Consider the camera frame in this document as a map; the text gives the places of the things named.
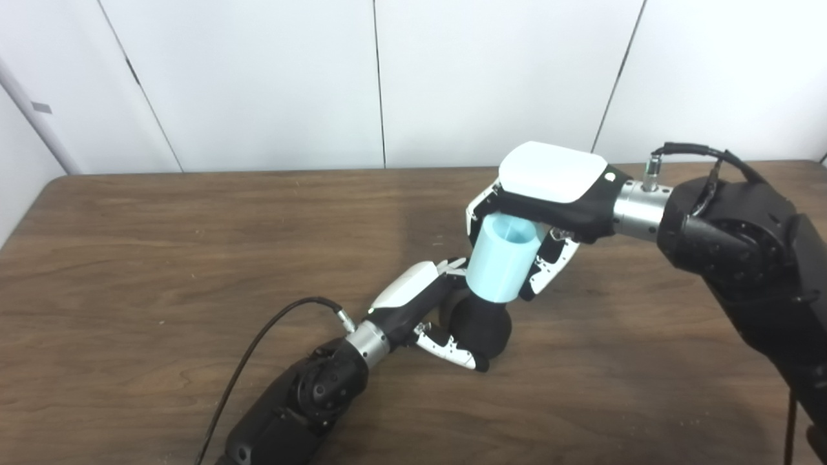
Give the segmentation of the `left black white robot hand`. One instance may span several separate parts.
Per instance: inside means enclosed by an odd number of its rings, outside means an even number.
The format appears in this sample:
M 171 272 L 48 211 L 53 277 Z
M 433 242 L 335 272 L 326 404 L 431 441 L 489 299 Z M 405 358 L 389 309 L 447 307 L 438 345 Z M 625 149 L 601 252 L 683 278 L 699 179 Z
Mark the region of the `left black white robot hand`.
M 366 338 L 359 345 L 369 367 L 398 347 L 417 346 L 459 367 L 487 373 L 490 362 L 457 341 L 446 329 L 426 321 L 426 315 L 467 289 L 465 257 L 412 265 L 376 297 L 361 321 Z

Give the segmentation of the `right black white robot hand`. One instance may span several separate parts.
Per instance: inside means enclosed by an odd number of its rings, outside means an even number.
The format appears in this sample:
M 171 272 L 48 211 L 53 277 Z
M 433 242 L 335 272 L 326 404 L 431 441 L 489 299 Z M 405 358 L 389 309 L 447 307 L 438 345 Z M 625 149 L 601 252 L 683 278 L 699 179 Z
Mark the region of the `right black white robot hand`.
M 475 297 L 533 300 L 581 244 L 614 235 L 614 206 L 631 176 L 602 156 L 537 141 L 505 156 L 466 207 L 466 281 Z

